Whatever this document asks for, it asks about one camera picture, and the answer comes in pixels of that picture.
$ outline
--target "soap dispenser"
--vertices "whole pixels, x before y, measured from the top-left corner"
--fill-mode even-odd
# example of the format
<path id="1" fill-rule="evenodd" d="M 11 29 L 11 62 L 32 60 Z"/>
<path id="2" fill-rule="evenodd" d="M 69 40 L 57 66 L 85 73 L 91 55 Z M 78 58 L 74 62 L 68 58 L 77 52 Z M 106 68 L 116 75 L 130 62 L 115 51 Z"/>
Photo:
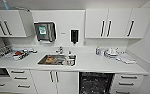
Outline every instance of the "soap dispenser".
<path id="1" fill-rule="evenodd" d="M 71 30 L 71 42 L 73 42 L 73 44 L 78 42 L 78 32 L 79 30 Z"/>

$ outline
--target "sink basin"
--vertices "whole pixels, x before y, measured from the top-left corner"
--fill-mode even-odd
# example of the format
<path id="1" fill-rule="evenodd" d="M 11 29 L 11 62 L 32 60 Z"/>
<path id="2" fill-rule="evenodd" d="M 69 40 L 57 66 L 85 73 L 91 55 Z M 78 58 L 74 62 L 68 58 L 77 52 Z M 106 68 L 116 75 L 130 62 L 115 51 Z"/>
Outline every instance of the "sink basin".
<path id="1" fill-rule="evenodd" d="M 74 66 L 76 55 L 45 55 L 38 64 L 42 65 L 68 65 Z"/>

